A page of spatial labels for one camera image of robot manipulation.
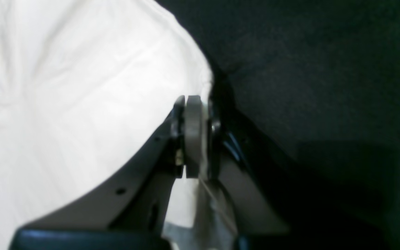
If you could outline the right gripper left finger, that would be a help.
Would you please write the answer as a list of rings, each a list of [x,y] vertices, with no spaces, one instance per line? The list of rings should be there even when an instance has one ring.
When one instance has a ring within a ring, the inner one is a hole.
[[[19,228],[10,250],[170,250],[161,233],[174,180],[197,177],[202,101],[181,95],[116,173],[76,201]]]

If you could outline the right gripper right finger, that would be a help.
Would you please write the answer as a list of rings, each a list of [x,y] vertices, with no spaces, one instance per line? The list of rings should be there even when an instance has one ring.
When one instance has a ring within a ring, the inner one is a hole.
[[[257,178],[257,166],[272,161],[236,111],[208,107],[208,189],[232,236],[232,250],[282,250],[289,225]]]

